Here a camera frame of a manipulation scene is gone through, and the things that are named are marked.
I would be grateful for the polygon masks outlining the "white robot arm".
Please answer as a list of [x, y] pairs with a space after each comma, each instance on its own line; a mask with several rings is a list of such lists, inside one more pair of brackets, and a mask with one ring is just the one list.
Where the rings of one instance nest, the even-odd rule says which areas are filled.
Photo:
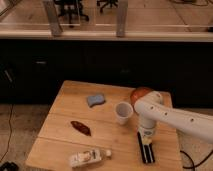
[[213, 116], [166, 107], [157, 91], [135, 91], [131, 102], [139, 115], [138, 131], [142, 137], [152, 137], [160, 121], [213, 144]]

